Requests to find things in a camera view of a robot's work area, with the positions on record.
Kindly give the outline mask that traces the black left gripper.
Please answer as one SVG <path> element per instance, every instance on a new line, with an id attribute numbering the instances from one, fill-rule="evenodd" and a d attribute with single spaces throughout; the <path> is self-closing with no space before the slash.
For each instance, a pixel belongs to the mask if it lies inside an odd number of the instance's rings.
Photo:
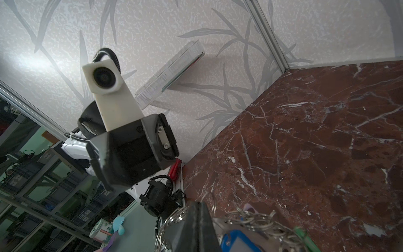
<path id="1" fill-rule="evenodd" d="M 104 188 L 121 192 L 175 163 L 176 139 L 165 114 L 152 114 L 102 133 L 86 146 Z"/>

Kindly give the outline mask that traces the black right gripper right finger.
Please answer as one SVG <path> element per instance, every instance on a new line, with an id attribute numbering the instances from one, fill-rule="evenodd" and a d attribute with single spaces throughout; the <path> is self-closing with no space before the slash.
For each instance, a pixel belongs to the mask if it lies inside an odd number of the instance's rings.
<path id="1" fill-rule="evenodd" d="M 221 252 L 213 221 L 207 205 L 200 203 L 200 251 Z"/>

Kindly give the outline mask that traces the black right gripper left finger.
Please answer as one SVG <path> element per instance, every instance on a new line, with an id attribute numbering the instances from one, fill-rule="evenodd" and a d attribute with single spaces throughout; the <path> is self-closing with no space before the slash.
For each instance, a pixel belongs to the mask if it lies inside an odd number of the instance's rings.
<path id="1" fill-rule="evenodd" d="M 168 219 L 163 241 L 171 252 L 199 251 L 200 207 L 201 202 L 194 202 Z"/>

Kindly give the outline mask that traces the steel key ring disc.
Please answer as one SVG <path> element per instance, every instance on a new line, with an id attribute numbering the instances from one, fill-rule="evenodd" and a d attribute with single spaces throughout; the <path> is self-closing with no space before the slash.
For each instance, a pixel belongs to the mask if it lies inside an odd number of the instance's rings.
<path id="1" fill-rule="evenodd" d="M 216 217 L 216 202 L 213 201 L 212 206 L 207 208 L 222 252 L 318 252 L 320 250 L 305 230 L 299 227 L 289 228 L 277 222 L 274 219 L 276 211 L 270 214 L 258 213 L 247 204 L 242 209 L 238 207 L 234 211 L 227 212 L 223 217 Z M 171 252 L 163 241 L 164 228 L 168 219 L 158 229 L 154 247 L 156 252 Z"/>

